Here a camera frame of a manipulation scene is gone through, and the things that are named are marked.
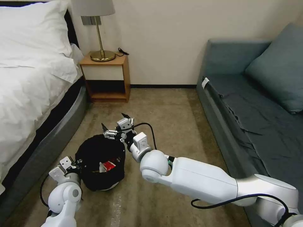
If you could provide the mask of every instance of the lampshade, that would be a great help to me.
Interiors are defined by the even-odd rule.
[[[80,16],[107,16],[115,13],[112,0],[72,0],[73,13]]]

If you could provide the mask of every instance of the baseboard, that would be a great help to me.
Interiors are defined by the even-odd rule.
[[[131,88],[196,88],[195,84],[131,84]]]

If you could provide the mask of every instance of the gray bed base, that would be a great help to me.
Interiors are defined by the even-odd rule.
[[[63,151],[79,128],[86,107],[86,88],[82,86],[70,110],[35,149],[0,204],[0,226]]]
[[[245,178],[258,171],[237,144],[209,91],[202,88],[202,80],[203,77],[207,75],[211,77],[212,74],[232,76],[243,73],[249,63],[261,55],[269,44],[268,40],[209,40],[197,82],[198,97],[229,174],[234,178]],[[254,212],[253,207],[245,207],[244,210],[252,227],[271,226]]]

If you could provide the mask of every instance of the lamp stand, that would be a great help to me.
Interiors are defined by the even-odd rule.
[[[97,20],[96,16],[95,16],[95,22],[96,22],[97,34],[98,34],[99,43],[100,43],[100,50],[92,52],[91,59],[93,61],[111,61],[111,60],[115,59],[116,55],[112,51],[103,50],[101,36],[100,36],[100,30],[99,30],[99,24],[98,24],[98,20]]]

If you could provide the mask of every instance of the gray sofa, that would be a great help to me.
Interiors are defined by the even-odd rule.
[[[266,40],[209,40],[197,92],[221,153],[234,178],[254,173],[299,190],[303,209],[303,114],[290,114],[255,81],[248,65],[270,45]],[[203,89],[202,82],[209,82]],[[253,227],[270,226],[246,207]]]

